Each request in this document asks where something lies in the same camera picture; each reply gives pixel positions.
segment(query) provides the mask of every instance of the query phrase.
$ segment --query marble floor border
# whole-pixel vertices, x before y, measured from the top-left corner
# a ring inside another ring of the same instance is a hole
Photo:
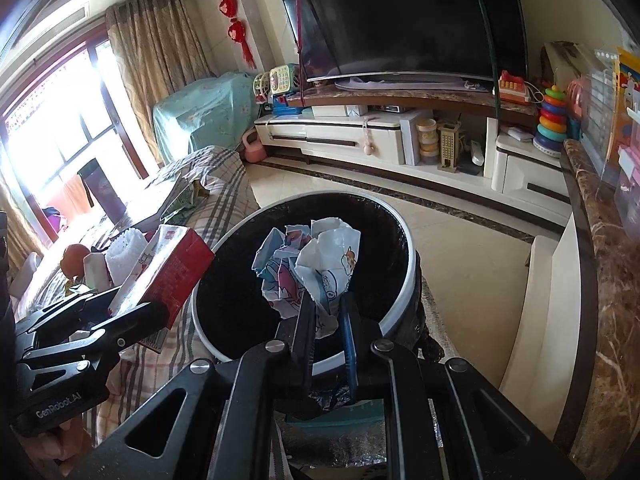
[[[467,211],[462,211],[461,209],[457,209],[449,205],[444,205],[438,202],[434,202],[433,200],[428,200],[426,198],[422,198],[419,196],[411,195],[401,191],[396,191],[394,189],[389,189],[382,186],[373,186],[371,184],[360,182],[358,180],[351,180],[349,178],[344,178],[341,176],[332,175],[328,173],[321,173],[320,171],[307,170],[305,168],[297,168],[295,166],[275,164],[273,162],[262,161],[262,162],[258,162],[258,165],[265,166],[267,168],[274,168],[276,170],[291,171],[293,173],[304,174],[307,176],[314,176],[316,178],[323,178],[325,180],[329,180],[330,182],[338,182],[340,184],[345,184],[346,186],[353,186],[353,187],[357,187],[373,193],[380,193],[382,195],[386,195],[392,198],[399,198],[400,200],[405,200],[406,202],[421,205],[423,207],[433,209],[434,211],[439,211],[441,213],[454,216],[456,218],[461,218],[463,220],[473,222],[474,224],[487,227],[488,229],[516,238],[517,240],[522,240],[523,242],[526,242],[528,244],[532,244],[535,238],[534,236],[528,233],[525,233],[523,231],[520,231],[510,226],[501,224],[500,222],[496,222],[488,218],[483,218],[476,214],[469,213]]]

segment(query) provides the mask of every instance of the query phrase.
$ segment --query plaid blanket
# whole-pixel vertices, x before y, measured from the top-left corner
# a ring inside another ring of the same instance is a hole
[[[152,184],[175,178],[183,168],[188,168],[188,179],[199,179],[210,193],[186,223],[209,247],[213,247],[229,229],[258,209],[249,179],[236,152],[215,146],[203,148],[162,168]],[[113,225],[104,217],[85,231],[79,240],[77,235],[71,233],[63,243],[56,243],[59,246],[52,248],[45,257],[45,260],[49,260],[48,266],[39,268],[37,276],[34,275],[34,282],[25,293],[24,301],[21,300],[14,311],[15,317],[21,319],[29,312],[64,296],[65,278],[60,272],[60,258],[56,258],[56,252],[62,256],[64,247],[77,241],[88,247],[100,246],[107,241],[112,229]],[[111,395],[84,416],[85,427],[94,445],[100,444],[167,381],[199,357],[212,359],[196,334],[190,302],[187,301],[168,333],[161,354],[138,344],[121,354],[120,394]]]

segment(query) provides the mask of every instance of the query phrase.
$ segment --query red toy telephone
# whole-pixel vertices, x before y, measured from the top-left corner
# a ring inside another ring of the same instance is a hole
[[[525,84],[523,78],[513,76],[506,70],[503,70],[502,75],[498,80],[498,84],[501,100],[524,105],[527,105],[531,102],[531,98],[529,97],[529,89],[527,89],[527,85]]]

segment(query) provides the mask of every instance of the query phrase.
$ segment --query trash can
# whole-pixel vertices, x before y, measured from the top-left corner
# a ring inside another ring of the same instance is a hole
[[[280,314],[263,298],[252,271],[255,252],[276,227],[338,217],[361,232],[349,290],[361,316],[384,336],[413,348],[424,329],[420,265],[409,227],[391,206],[359,192],[322,191],[281,200],[245,218],[213,248],[216,255],[191,295],[196,330],[222,362],[274,337]],[[339,330],[317,339],[314,383],[344,367]]]

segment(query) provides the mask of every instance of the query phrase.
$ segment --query blue cloth cover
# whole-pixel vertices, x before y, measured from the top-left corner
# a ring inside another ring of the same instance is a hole
[[[154,106],[154,129],[165,164],[206,146],[236,149],[258,117],[254,78],[228,72],[199,79]]]

